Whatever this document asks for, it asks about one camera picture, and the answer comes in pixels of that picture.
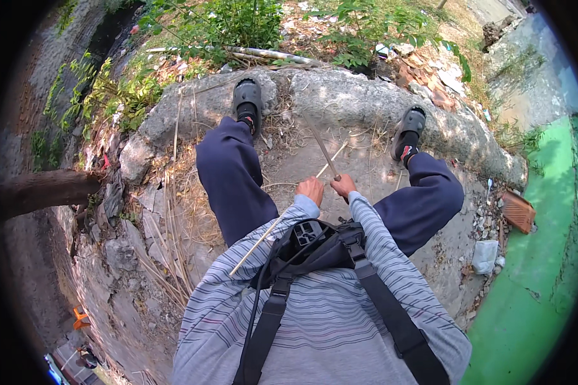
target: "tree trunk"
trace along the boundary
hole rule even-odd
[[[82,204],[99,191],[96,175],[60,169],[26,174],[0,183],[0,220],[51,206]]]

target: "foot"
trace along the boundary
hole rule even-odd
[[[233,107],[237,120],[250,128],[252,136],[261,132],[261,88],[250,78],[242,79],[233,89]]]
[[[398,124],[398,130],[392,142],[391,155],[394,160],[401,161],[407,168],[409,158],[418,153],[417,142],[424,130],[426,113],[419,105],[410,107]]]

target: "black sock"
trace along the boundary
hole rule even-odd
[[[245,102],[238,106],[238,121],[243,121],[248,125],[251,134],[254,131],[254,120],[257,117],[257,108],[254,104]]]
[[[417,141],[419,136],[415,131],[405,131],[402,133],[400,145],[396,149],[397,158],[400,158],[405,168],[407,168],[407,161],[412,156],[418,153]]]

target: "black harness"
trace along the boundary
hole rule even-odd
[[[403,359],[419,385],[449,384],[449,377],[428,346],[423,330],[375,272],[364,254],[366,236],[358,222],[345,221],[333,226],[316,219],[296,223],[272,245],[266,264],[250,283],[257,289],[253,313],[233,385],[256,385],[272,347],[287,298],[295,277],[332,267],[354,269],[357,279],[370,296],[394,339],[396,355]],[[272,287],[261,317],[251,337],[259,291]]]

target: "hand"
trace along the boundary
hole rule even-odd
[[[295,189],[295,194],[308,196],[317,207],[321,207],[321,200],[324,198],[324,184],[314,176],[309,176],[305,181],[300,182]]]
[[[357,191],[355,188],[355,183],[349,174],[340,175],[340,181],[330,181],[330,186],[334,191],[336,191],[343,198],[349,199],[349,193],[352,191]]]

